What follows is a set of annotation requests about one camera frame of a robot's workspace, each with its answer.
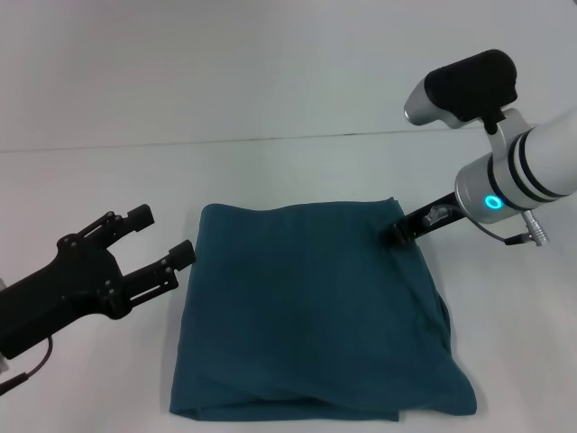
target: white background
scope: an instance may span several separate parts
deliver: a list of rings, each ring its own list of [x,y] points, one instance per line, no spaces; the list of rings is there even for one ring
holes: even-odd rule
[[[53,258],[64,234],[142,203],[157,222],[114,246],[124,272],[194,242],[213,202],[266,209],[394,196],[414,210],[450,192],[489,145],[479,127],[408,125],[413,86],[501,48],[517,64],[516,106],[544,121],[577,101],[576,24],[571,0],[0,0],[0,276],[20,280]],[[278,139],[253,140],[263,138]],[[477,393],[473,417],[211,424],[170,415],[186,270],[179,289],[121,321],[83,318],[59,332],[41,373],[0,398],[0,429],[574,431],[577,198],[537,215],[553,239],[546,248],[505,247],[465,221],[419,241]],[[493,228],[515,234],[522,224]],[[11,374],[44,351],[15,359]]]

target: silver connector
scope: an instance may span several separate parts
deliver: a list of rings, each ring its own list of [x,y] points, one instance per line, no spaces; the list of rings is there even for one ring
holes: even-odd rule
[[[547,237],[547,233],[545,233],[545,230],[541,227],[541,224],[537,221],[533,212],[527,210],[521,213],[521,216],[525,220],[531,239],[537,244],[537,246],[548,244],[549,238]]]

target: folded cloth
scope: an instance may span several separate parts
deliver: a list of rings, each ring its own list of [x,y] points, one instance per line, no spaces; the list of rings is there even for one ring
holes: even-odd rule
[[[392,198],[206,207],[170,411],[212,421],[473,414],[423,256],[379,241],[402,216]]]

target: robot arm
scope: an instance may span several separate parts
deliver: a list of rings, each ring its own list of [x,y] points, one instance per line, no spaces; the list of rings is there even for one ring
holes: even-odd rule
[[[176,289],[174,271],[196,260],[190,241],[128,275],[122,275],[107,250],[125,235],[153,223],[147,205],[128,212],[127,217],[108,212],[77,234],[62,237],[57,256],[48,266],[0,291],[0,358],[12,359],[44,339],[49,339],[50,352],[51,336],[78,318],[96,313],[123,318],[143,302]],[[0,395],[36,371],[0,384]]]
[[[405,116],[412,124],[442,120],[460,128],[482,120],[491,152],[463,167],[454,193],[398,221],[383,235],[404,244],[468,217],[490,224],[520,214],[527,234],[506,244],[548,242],[532,210],[577,190],[577,109],[531,128],[515,109],[517,70],[507,54],[492,50],[429,73],[411,93]]]

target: black cable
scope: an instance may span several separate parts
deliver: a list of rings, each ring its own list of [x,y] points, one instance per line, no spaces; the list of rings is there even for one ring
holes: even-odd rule
[[[30,370],[28,374],[28,379],[33,377],[40,369],[48,362],[50,355],[52,355],[52,349],[54,348],[54,342],[52,341],[52,336],[48,337],[48,350],[46,351],[46,355],[42,358],[40,363],[36,365],[34,368]]]
[[[20,373],[17,376],[13,377],[12,379],[8,379],[6,382],[0,383],[0,395],[4,395],[7,392],[13,390],[19,385],[22,385],[28,379],[33,377],[40,369],[47,363],[50,355],[52,355],[52,349],[54,347],[54,343],[52,342],[52,336],[48,337],[48,350],[46,351],[46,355],[42,358],[40,363],[36,365],[29,373]]]

